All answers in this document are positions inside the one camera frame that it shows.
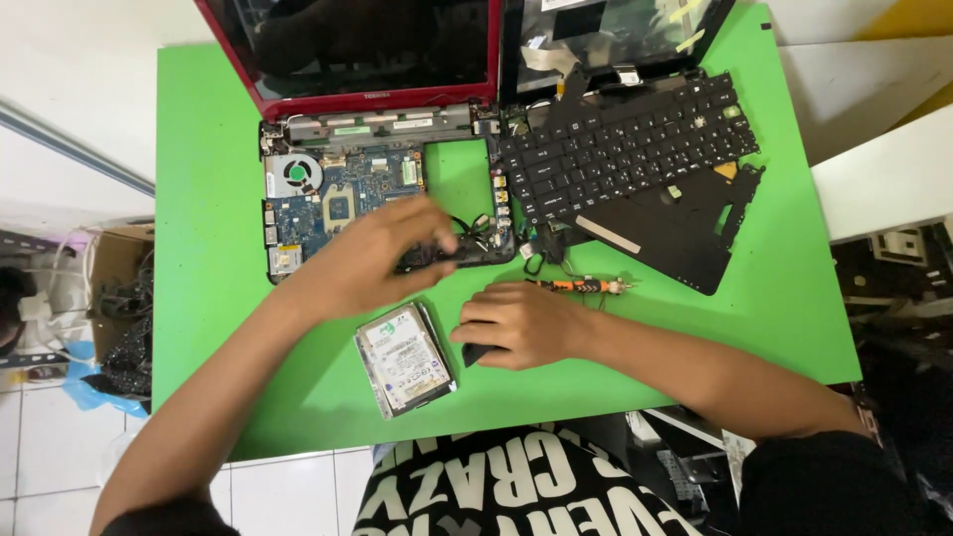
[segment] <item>red laptop bezel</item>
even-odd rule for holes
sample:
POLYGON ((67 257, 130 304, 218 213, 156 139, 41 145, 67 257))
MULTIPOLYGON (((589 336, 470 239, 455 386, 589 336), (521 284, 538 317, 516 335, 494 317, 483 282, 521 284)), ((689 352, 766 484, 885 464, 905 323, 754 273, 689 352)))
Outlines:
POLYGON ((367 112, 370 110, 394 110, 421 106, 446 106, 476 97, 487 103, 497 99, 497 75, 499 65, 499 9, 500 0, 488 0, 487 13, 487 81, 458 86, 436 86, 410 90, 392 90, 371 93, 346 93, 285 99, 265 99, 254 86, 254 81, 242 67, 238 54, 229 42, 221 25, 215 18, 208 0, 195 0, 205 17, 205 22, 215 35, 232 67, 252 98, 261 116, 274 121, 281 116, 299 113, 367 112))

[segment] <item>hard drive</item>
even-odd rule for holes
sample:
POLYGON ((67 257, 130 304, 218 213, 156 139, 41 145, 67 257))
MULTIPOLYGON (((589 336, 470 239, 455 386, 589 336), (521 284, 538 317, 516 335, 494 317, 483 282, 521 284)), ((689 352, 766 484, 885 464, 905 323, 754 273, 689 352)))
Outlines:
POLYGON ((357 328, 355 344, 385 420, 456 391, 421 303, 411 301, 357 328))

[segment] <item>cardboard box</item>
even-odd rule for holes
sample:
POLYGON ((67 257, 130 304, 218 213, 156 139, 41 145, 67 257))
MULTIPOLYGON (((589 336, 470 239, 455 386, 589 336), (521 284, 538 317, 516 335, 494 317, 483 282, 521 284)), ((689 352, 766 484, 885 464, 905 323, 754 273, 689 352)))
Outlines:
POLYGON ((115 227, 104 231, 99 237, 90 272, 92 345, 99 362, 136 322, 136 319, 112 320, 99 315, 97 304, 103 289, 131 283, 139 273, 142 260, 155 247, 154 244, 154 223, 115 227))

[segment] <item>screwdriver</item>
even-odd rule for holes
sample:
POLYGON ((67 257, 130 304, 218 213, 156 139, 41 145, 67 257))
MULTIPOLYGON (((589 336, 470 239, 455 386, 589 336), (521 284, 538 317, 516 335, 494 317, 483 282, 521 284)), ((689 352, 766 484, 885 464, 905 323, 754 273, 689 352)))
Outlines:
POLYGON ((634 285, 626 284, 622 278, 614 281, 602 281, 599 279, 585 278, 577 281, 527 281, 537 284, 540 287, 553 292, 578 292, 580 294, 622 294, 625 289, 632 288, 634 285))

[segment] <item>hand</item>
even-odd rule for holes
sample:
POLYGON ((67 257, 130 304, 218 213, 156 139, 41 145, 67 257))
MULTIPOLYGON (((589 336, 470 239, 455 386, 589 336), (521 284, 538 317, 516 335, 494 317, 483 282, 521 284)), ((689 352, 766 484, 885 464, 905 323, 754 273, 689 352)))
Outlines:
POLYGON ((463 304, 450 341, 502 346, 478 363, 523 370, 580 357, 591 312, 526 281, 494 283, 463 304))
POLYGON ((294 304, 309 327, 372 311, 436 285, 452 262, 396 276, 397 261, 419 243, 456 250, 450 218, 426 196, 391 201, 352 221, 328 245, 282 281, 275 292, 294 304))

